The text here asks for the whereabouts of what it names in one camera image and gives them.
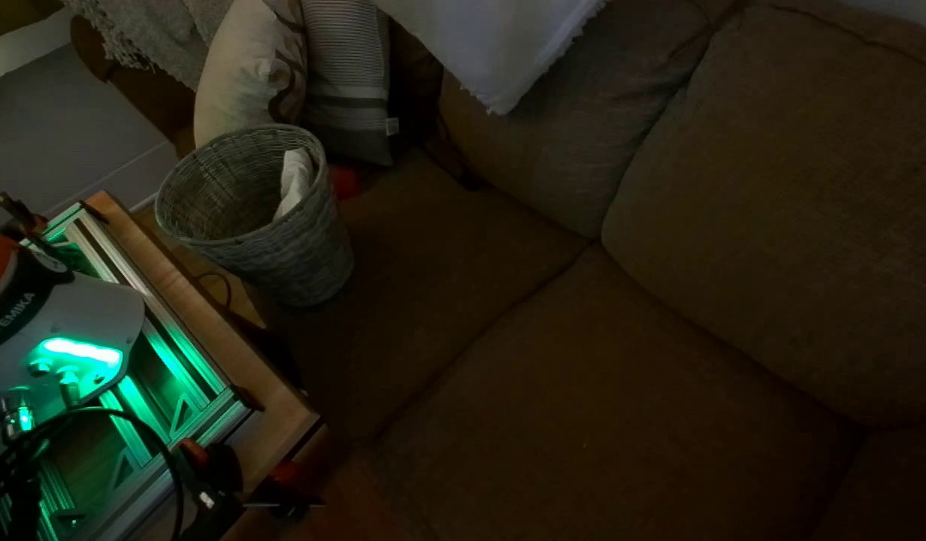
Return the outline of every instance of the cable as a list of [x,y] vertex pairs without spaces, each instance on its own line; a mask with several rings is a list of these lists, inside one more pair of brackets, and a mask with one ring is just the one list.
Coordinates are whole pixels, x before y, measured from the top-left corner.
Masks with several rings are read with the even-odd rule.
[[168,470],[168,477],[173,485],[173,524],[172,524],[172,537],[177,541],[181,533],[183,533],[183,477],[181,477],[181,470],[168,452],[168,444],[160,438],[160,433],[153,427],[147,427],[142,418],[129,414],[129,413],[119,413],[119,409],[99,409],[99,407],[79,407],[79,409],[69,409],[45,424],[40,424],[33,433],[10,443],[10,448],[0,454],[0,495],[23,495],[23,498],[33,498],[33,501],[11,501],[11,526],[10,526],[10,537],[17,537],[17,524],[15,517],[40,507],[40,487],[33,487],[31,481],[36,481],[36,460],[48,452],[50,438],[59,437],[66,427],[75,424],[75,418],[123,418],[129,420],[142,438],[147,438],[147,444],[153,444],[161,460],[164,460],[164,470]]

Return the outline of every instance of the wire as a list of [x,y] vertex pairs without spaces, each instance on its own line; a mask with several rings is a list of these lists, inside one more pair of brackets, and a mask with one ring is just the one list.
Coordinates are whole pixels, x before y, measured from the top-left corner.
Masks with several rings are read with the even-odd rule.
[[33,433],[10,443],[10,448],[0,454],[0,495],[17,494],[17,487],[26,487],[26,485],[17,485],[17,481],[33,481],[36,477],[36,460],[48,452],[55,437],[59,437],[66,427],[75,424],[75,418],[123,418],[123,420],[129,420],[142,433],[142,438],[147,438],[161,454],[168,477],[173,485],[172,537],[177,541],[183,535],[183,510],[187,510],[183,507],[187,494],[183,494],[181,470],[177,470],[168,444],[160,438],[160,433],[153,427],[147,427],[142,418],[135,418],[129,413],[119,413],[119,409],[79,407],[79,409],[69,409],[69,413],[45,420],[45,424],[40,424]]

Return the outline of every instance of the brown couch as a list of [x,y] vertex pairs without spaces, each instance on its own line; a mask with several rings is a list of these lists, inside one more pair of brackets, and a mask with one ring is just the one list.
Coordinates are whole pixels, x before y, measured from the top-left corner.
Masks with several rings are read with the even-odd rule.
[[826,0],[610,0],[483,190],[407,151],[354,279],[270,312],[385,507],[354,537],[926,537],[926,31]]

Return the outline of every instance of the pillow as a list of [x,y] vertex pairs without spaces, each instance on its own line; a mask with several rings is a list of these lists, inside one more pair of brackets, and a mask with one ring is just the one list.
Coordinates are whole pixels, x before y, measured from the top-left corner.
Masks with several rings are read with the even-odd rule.
[[298,124],[303,98],[301,0],[235,0],[194,87],[194,146],[256,124]]
[[392,166],[387,28],[372,0],[303,0],[310,87],[303,127],[329,154]]

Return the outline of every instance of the back cushion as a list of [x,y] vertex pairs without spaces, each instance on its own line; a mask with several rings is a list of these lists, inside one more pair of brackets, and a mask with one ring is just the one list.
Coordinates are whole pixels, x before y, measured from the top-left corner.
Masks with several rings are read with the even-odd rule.
[[926,31],[744,8],[622,178],[603,242],[826,407],[926,414]]
[[624,161],[730,3],[607,0],[508,116],[444,81],[449,134],[474,178],[596,237]]

